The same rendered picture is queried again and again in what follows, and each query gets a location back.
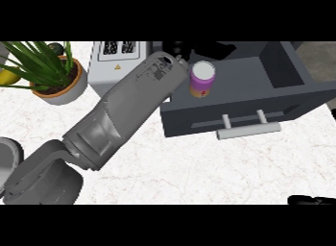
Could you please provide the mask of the dark grey drawer front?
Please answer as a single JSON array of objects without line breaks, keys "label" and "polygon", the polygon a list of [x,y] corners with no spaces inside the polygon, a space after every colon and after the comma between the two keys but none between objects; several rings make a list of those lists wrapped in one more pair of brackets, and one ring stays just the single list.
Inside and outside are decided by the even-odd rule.
[{"label": "dark grey drawer front", "polygon": [[224,128],[222,115],[234,127],[259,123],[258,110],[269,122],[294,120],[336,98],[336,81],[274,88],[265,83],[216,82],[208,97],[190,94],[184,82],[160,105],[165,136],[199,134]]}]

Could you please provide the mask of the purple and orange can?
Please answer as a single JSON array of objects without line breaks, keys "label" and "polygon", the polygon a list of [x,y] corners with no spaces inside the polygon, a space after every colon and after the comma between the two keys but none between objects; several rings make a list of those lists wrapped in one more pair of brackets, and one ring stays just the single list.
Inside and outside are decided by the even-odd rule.
[{"label": "purple and orange can", "polygon": [[190,93],[197,98],[209,95],[215,80],[215,66],[209,61],[199,61],[190,69]]}]

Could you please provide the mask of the white boxy appliance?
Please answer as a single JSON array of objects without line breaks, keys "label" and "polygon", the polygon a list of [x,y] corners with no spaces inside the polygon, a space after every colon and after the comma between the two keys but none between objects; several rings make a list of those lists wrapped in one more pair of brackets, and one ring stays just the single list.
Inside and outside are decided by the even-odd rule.
[{"label": "white boxy appliance", "polygon": [[152,52],[150,41],[96,41],[93,43],[88,83],[101,98]]}]

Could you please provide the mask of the dark green avocado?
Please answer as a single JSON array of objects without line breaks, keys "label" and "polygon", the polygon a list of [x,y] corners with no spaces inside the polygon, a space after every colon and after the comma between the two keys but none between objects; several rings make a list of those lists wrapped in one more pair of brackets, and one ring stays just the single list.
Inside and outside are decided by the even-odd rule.
[{"label": "dark green avocado", "polygon": [[59,56],[63,55],[63,46],[57,42],[50,43],[48,47]]}]

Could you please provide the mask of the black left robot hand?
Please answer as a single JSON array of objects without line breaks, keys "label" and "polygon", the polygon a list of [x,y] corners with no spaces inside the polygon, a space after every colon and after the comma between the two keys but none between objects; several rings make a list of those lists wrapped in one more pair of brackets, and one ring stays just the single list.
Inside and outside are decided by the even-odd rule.
[{"label": "black left robot hand", "polygon": [[215,60],[224,60],[237,50],[234,44],[222,44],[218,41],[165,41],[163,51],[184,61],[190,60],[191,53]]}]

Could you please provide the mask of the green potted plant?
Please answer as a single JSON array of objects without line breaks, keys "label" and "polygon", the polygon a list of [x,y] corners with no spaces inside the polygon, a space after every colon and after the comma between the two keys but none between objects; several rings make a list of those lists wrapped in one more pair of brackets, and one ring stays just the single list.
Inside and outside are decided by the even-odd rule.
[{"label": "green potted plant", "polygon": [[71,42],[62,44],[63,53],[56,52],[56,45],[44,41],[3,41],[13,55],[0,63],[0,69],[16,78],[0,87],[28,89],[48,104],[60,106],[73,102],[85,92],[88,81],[87,71],[73,58]]}]

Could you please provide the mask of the dark grey open drawer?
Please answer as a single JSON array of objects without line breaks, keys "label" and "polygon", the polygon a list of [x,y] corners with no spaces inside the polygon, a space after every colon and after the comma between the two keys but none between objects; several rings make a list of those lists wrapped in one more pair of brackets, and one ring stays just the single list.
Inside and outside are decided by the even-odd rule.
[{"label": "dark grey open drawer", "polygon": [[300,88],[312,77],[297,57],[302,41],[222,41],[237,49],[218,61],[191,52],[188,64],[209,61],[215,66],[215,81],[206,98],[190,94],[190,80],[174,92],[162,111],[178,111],[219,104],[274,98],[281,91]]}]

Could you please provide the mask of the yellow lemon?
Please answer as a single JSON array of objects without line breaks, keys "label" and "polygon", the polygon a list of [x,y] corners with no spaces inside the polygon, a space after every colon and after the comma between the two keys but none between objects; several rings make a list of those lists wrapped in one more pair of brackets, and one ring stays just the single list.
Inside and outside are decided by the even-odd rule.
[{"label": "yellow lemon", "polygon": [[7,69],[3,69],[0,72],[0,85],[1,86],[10,86],[13,85],[20,79],[20,76],[9,71]]}]

